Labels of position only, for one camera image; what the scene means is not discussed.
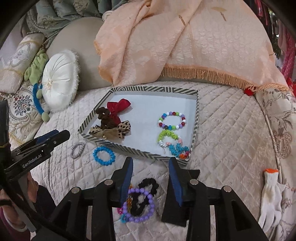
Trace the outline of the brown scrunchie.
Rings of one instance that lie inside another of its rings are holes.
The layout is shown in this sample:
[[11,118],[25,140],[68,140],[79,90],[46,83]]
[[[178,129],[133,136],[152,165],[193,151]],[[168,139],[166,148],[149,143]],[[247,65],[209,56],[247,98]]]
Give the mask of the brown scrunchie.
[[101,120],[101,129],[105,130],[117,127],[117,124],[111,118],[110,111],[107,108],[100,107],[95,112],[98,115],[98,119]]

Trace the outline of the leopard print bow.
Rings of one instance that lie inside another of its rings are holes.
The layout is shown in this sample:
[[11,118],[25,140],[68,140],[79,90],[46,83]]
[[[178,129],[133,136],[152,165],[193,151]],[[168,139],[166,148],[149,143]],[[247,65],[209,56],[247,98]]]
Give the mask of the leopard print bow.
[[128,120],[121,122],[117,127],[103,130],[96,125],[90,128],[89,134],[110,142],[121,142],[130,133],[131,125]]

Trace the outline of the red velvet bow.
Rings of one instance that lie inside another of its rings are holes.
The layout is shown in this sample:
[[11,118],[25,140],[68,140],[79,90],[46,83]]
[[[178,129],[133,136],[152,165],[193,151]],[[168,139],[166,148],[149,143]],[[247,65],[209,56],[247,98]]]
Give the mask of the red velvet bow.
[[108,102],[107,109],[110,111],[110,118],[114,121],[116,125],[121,123],[118,114],[127,109],[131,103],[127,99],[121,99],[119,102]]

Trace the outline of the floral embroidered cushion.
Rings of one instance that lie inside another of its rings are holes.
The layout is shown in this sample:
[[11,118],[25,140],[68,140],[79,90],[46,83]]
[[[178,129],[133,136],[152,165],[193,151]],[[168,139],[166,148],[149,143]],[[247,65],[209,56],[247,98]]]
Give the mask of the floral embroidered cushion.
[[33,86],[24,81],[9,104],[9,138],[11,148],[15,149],[33,139],[43,123],[41,114],[36,109],[33,98]]

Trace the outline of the pink and blue charm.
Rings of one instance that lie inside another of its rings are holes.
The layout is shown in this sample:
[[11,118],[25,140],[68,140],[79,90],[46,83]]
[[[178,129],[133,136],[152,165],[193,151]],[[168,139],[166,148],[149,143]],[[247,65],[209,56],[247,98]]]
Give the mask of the pink and blue charm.
[[120,221],[122,223],[127,223],[126,214],[123,213],[123,209],[122,208],[117,208],[117,212],[120,215]]

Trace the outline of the black rectangular pouch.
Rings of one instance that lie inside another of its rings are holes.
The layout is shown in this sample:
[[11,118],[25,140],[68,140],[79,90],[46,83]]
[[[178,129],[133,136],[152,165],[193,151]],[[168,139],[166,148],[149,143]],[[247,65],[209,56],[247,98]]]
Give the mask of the black rectangular pouch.
[[177,226],[186,227],[187,221],[189,220],[190,204],[193,199],[193,192],[187,190],[183,194],[184,198],[180,205],[175,197],[175,192],[173,184],[171,182],[171,177],[169,176],[168,188],[166,193],[166,201],[164,205],[163,214],[161,221],[165,223],[170,223]]

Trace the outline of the black scrunchie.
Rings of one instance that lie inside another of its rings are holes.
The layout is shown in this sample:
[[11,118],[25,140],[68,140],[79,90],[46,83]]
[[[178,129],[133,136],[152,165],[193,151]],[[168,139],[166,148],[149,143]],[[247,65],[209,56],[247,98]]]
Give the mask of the black scrunchie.
[[140,217],[143,214],[146,206],[151,204],[150,200],[157,194],[158,188],[159,184],[154,178],[145,178],[138,184],[134,192],[130,194],[132,198],[130,213],[132,216]]

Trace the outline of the blue plush headband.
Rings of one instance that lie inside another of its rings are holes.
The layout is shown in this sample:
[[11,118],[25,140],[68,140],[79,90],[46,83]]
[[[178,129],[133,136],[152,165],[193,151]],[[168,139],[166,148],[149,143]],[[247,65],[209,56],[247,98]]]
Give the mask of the blue plush headband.
[[37,83],[33,84],[33,100],[34,100],[34,104],[35,104],[35,107],[36,107],[38,113],[40,115],[42,115],[44,113],[44,110],[41,107],[39,99],[37,98],[38,90],[39,90],[38,84]]

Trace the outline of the white work glove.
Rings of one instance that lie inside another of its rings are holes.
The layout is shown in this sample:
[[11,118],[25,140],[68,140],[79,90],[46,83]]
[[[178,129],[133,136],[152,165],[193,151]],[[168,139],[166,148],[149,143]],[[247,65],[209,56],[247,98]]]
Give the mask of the white work glove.
[[278,182],[278,169],[264,170],[264,187],[261,194],[260,217],[258,223],[264,233],[276,227],[282,217],[282,193],[286,186]]

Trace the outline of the white round satin cushion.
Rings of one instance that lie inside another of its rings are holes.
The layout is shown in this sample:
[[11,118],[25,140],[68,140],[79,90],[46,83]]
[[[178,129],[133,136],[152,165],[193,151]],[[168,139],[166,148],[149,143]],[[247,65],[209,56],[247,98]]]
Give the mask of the white round satin cushion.
[[66,109],[75,99],[80,67],[75,52],[65,49],[46,63],[42,77],[42,95],[51,112]]

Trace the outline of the green plush toy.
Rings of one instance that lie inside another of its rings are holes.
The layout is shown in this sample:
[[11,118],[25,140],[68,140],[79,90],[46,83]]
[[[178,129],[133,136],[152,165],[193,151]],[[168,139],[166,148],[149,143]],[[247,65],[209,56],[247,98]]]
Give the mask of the green plush toy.
[[[32,61],[31,65],[26,69],[24,73],[24,80],[33,84],[37,83],[39,90],[37,92],[37,98],[40,100],[43,96],[42,94],[42,84],[39,83],[41,77],[43,76],[44,68],[46,66],[46,63],[48,62],[49,58],[46,54],[46,51],[41,48],[39,52],[34,57],[34,60]],[[50,117],[49,114],[44,111],[44,113],[41,115],[41,118],[44,122],[48,122]]]

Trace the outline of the quilted pink bed cover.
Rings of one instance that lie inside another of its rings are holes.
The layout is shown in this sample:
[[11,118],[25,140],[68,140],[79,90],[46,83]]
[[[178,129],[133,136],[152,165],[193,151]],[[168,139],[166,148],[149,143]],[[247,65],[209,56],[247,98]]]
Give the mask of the quilted pink bed cover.
[[[202,83],[188,83],[185,88],[199,92],[199,127],[187,167],[201,171],[199,180],[209,187],[230,186],[255,218],[259,218],[263,171],[277,167],[274,147],[262,110],[253,96],[242,90]],[[32,177],[46,187],[55,203],[78,186],[91,188],[111,177],[120,168],[125,156],[116,155],[115,163],[102,167],[92,153],[95,145],[87,143],[82,156],[71,158],[71,148],[83,141],[79,126],[91,110],[108,92],[99,88],[79,92],[64,111],[52,114],[50,121],[39,128],[41,136],[52,130],[68,130],[70,139],[57,147],[49,160],[32,170]],[[161,222],[163,203],[168,186],[165,163],[149,159],[135,159],[132,183],[147,177],[159,184],[157,210],[152,218],[140,224],[122,223],[114,212],[117,240],[185,240],[187,230]]]

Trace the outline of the beige embroidered bolster pillow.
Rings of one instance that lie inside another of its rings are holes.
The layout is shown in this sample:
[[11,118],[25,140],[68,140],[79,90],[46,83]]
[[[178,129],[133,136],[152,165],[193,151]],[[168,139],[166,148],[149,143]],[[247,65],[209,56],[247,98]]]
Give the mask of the beige embroidered bolster pillow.
[[1,68],[1,92],[14,94],[20,88],[26,69],[32,63],[45,40],[42,33],[26,35],[15,53]]

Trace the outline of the striped white shallow box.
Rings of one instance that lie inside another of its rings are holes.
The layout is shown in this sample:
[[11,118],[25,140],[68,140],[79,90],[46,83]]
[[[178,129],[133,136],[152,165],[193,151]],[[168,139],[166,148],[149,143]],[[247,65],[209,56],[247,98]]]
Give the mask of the striped white shallow box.
[[[131,131],[120,142],[105,140],[91,135],[90,129],[100,124],[95,111],[105,107],[108,102],[128,100],[131,105],[119,114],[123,121],[129,121]],[[147,159],[167,162],[171,153],[161,148],[157,139],[161,128],[158,125],[163,113],[176,112],[185,117],[185,125],[174,132],[181,137],[183,145],[193,149],[199,122],[199,92],[195,89],[184,89],[169,86],[128,86],[112,87],[91,110],[78,129],[85,139],[105,145],[117,151]]]

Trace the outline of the green damask curtain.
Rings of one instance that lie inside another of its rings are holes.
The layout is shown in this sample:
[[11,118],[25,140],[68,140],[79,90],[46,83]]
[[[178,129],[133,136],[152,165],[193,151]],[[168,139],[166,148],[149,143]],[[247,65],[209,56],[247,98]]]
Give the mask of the green damask curtain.
[[30,32],[43,33],[47,39],[56,35],[72,21],[84,17],[102,18],[128,1],[53,0],[38,1],[26,14]]

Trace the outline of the red small object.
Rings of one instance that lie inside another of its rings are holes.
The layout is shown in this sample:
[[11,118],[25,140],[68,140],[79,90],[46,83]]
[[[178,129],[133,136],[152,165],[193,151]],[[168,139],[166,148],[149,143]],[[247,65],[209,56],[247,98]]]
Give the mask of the red small object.
[[248,87],[244,90],[244,94],[248,96],[253,96],[254,95],[254,88],[253,87]]

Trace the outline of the beige floral bedspread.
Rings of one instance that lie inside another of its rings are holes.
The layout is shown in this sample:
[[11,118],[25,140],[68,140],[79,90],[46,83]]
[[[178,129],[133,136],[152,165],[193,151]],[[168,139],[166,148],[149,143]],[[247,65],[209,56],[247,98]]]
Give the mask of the beige floral bedspread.
[[295,97],[269,88],[255,94],[273,140],[278,180],[286,186],[282,193],[281,220],[272,229],[271,240],[286,240],[295,228]]

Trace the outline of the peach fringed blanket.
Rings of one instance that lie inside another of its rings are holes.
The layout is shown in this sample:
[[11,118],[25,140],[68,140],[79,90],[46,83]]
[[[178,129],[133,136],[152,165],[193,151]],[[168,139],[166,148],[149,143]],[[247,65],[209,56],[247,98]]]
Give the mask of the peach fringed blanket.
[[129,1],[107,17],[94,45],[100,76],[114,86],[164,76],[288,90],[269,37],[244,1]]

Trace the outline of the hanging pink clothes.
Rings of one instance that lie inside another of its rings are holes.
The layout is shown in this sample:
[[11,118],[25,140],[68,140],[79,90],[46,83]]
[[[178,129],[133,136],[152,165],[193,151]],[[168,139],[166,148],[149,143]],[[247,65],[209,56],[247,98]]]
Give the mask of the hanging pink clothes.
[[254,12],[263,24],[272,43],[273,51],[277,58],[283,56],[281,73],[287,82],[293,83],[292,74],[295,64],[295,40],[286,26],[271,14],[263,1],[254,1]]

